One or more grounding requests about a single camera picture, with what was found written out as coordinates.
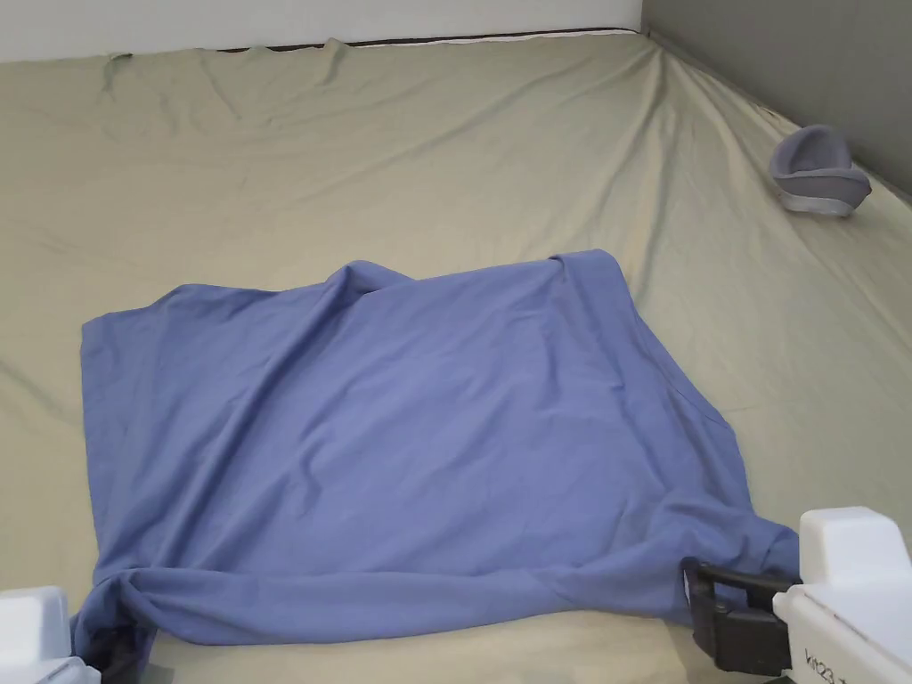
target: blue cloth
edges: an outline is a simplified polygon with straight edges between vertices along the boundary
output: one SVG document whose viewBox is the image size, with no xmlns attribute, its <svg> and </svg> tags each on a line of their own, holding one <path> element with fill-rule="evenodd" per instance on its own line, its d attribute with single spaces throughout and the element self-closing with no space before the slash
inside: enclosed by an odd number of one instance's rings
<svg viewBox="0 0 912 684">
<path fill-rule="evenodd" d="M 99 558 L 77 653 L 127 624 L 260 644 L 686 621 L 683 556 L 797 570 L 604 252 L 186 285 L 87 323 L 82 364 Z"/>
</svg>

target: beige sheet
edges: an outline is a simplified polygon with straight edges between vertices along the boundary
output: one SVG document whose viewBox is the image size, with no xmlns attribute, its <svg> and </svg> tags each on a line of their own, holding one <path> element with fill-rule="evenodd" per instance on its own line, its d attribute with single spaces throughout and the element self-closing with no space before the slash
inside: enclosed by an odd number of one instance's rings
<svg viewBox="0 0 912 684">
<path fill-rule="evenodd" d="M 437 275 L 601 247 L 731 422 L 761 513 L 912 533 L 912 210 L 764 172 L 789 122 L 640 36 L 0 67 L 0 586 L 87 593 L 79 326 L 176 285 L 352 259 Z M 684 630 L 567 614 L 338 647 L 161 637 L 176 681 L 712 681 Z"/>
</svg>

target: beige fabric surface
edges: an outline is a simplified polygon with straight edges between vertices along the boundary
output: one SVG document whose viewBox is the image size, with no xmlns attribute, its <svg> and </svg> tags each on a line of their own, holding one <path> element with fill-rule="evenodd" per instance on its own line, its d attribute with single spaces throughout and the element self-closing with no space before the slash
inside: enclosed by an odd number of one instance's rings
<svg viewBox="0 0 912 684">
<path fill-rule="evenodd" d="M 912 210 L 784 212 L 794 126 L 640 36 L 0 67 L 0 586 L 96 555 L 79 327 L 186 282 L 422 277 L 600 247 L 736 430 L 759 511 L 912 533 Z M 588 613 L 337 647 L 160 637 L 175 681 L 729 680 L 658 621 Z"/>
</svg>

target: black clamp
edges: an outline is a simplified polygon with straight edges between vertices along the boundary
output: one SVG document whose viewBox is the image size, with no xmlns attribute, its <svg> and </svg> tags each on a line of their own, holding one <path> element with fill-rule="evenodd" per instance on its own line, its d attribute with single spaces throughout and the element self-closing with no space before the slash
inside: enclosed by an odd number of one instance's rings
<svg viewBox="0 0 912 684">
<path fill-rule="evenodd" d="M 772 598 L 799 580 L 738 573 L 697 558 L 685 558 L 681 570 L 693 618 L 693 639 L 717 668 L 778 677 L 792 666 L 789 629 L 772 612 Z M 717 585 L 742 589 L 747 605 L 716 596 Z"/>
</svg>

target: gray wall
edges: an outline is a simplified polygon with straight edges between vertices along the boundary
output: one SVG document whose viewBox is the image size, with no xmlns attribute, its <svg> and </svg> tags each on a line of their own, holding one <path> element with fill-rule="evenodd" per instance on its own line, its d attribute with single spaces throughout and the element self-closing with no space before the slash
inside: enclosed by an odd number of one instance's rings
<svg viewBox="0 0 912 684">
<path fill-rule="evenodd" d="M 912 0 L 645 0 L 646 29 L 912 192 Z"/>
</svg>

